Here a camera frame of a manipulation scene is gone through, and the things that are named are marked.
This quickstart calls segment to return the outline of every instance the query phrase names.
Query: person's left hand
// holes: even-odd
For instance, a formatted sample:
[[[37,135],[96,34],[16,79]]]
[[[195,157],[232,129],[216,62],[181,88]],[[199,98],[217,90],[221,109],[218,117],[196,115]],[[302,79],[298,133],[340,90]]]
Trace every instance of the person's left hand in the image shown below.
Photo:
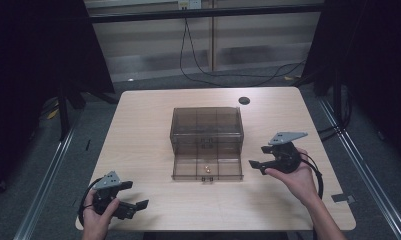
[[[119,207],[119,199],[115,198],[107,206],[106,210],[102,215],[97,214],[94,211],[93,204],[95,190],[90,190],[87,197],[85,198],[84,206],[88,206],[84,209],[84,231],[82,235],[83,240],[104,240],[107,235],[112,215]]]

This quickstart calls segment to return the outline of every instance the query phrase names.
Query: storage box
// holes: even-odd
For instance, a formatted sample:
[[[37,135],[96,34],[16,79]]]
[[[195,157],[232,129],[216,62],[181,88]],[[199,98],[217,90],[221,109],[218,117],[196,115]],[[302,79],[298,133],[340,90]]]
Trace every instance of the storage box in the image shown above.
[[[174,180],[242,180],[240,108],[175,108],[170,139]]]

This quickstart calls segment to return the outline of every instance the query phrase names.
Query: wall outlet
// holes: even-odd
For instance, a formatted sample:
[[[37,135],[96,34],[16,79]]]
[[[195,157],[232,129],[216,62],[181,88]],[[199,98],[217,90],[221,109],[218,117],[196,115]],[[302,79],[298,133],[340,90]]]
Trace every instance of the wall outlet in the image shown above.
[[[201,0],[190,0],[189,9],[201,9]]]
[[[187,10],[190,9],[189,0],[178,0],[178,9],[179,10]]]

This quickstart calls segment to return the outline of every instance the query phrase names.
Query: wooden table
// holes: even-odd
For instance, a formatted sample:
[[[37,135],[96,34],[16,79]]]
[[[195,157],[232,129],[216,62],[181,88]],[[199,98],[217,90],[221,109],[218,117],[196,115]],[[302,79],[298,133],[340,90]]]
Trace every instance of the wooden table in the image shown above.
[[[251,102],[241,105],[240,97]],[[175,107],[241,109],[244,143],[242,181],[179,182],[171,178],[174,154],[170,142]],[[331,195],[342,190],[312,119],[297,88],[234,88],[128,91],[122,94],[91,181],[115,170],[122,181],[121,201],[149,199],[148,208],[132,220],[114,218],[115,230],[130,231],[289,231],[310,230],[306,208],[283,183],[262,176],[248,160],[273,160],[260,147],[282,131],[307,132],[293,141],[306,149],[323,173],[323,201],[342,230],[355,227],[346,202]]]

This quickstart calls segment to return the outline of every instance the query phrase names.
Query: hand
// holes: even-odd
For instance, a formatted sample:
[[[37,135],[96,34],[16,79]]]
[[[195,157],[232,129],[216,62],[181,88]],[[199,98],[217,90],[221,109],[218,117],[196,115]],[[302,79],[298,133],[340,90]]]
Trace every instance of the hand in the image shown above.
[[[308,160],[306,150],[297,148],[297,151],[299,151],[300,157],[303,160]],[[299,167],[292,173],[285,174],[273,168],[267,168],[265,169],[265,172],[266,174],[281,180],[288,187],[290,192],[305,206],[313,204],[313,201],[315,201],[316,198],[319,198],[313,181],[312,170],[304,162],[301,162]]]
[[[82,235],[83,240],[104,240],[107,235],[112,214],[119,206],[119,199],[115,198],[107,206],[102,215],[94,211],[93,204],[95,190],[90,190],[85,198],[84,206],[89,206],[84,209],[84,232]]]

